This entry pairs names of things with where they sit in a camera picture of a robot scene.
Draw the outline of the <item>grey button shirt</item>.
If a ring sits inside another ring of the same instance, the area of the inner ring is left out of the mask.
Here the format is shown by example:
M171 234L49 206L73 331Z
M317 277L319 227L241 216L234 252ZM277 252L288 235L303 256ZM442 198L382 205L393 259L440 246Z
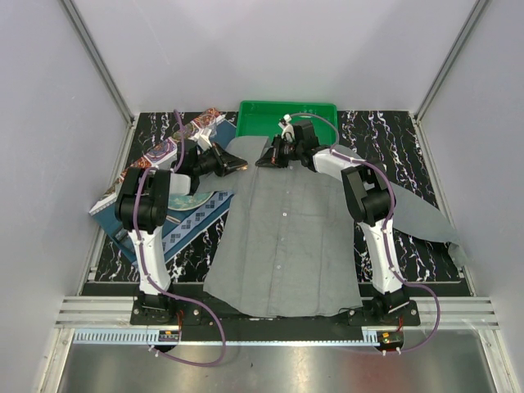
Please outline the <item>grey button shirt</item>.
M227 152L248 169L201 180L203 192L233 193L205 290L243 313L326 315L358 305L354 221L341 181L298 162L257 167L268 147L266 137L234 138Z

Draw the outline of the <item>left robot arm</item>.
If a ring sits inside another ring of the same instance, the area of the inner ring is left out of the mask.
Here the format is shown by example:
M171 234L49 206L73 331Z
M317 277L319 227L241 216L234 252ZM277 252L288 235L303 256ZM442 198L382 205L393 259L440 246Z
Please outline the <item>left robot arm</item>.
M170 292L171 277L165 265L162 231L171 194L190 195L200 177L224 177L246 169L246 160L225 151L216 142L184 139L159 163L131 167L124 176L115 203L115 217L133 244L138 261L139 287L133 300L132 325L172 323L180 315Z

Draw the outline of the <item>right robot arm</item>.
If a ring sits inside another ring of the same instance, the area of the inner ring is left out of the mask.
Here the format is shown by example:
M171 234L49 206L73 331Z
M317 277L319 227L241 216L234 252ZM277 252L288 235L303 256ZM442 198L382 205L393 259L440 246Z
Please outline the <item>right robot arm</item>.
M341 181L347 209L364 233L372 263L372 285L377 292L371 300L372 315L385 325L402 319L409 306L409 295L395 252L395 194L385 170L379 162L354 158L321 144L309 120L292 123L286 115L278 125L282 132L274 136L269 150L255 165L286 168L295 160L312 172Z

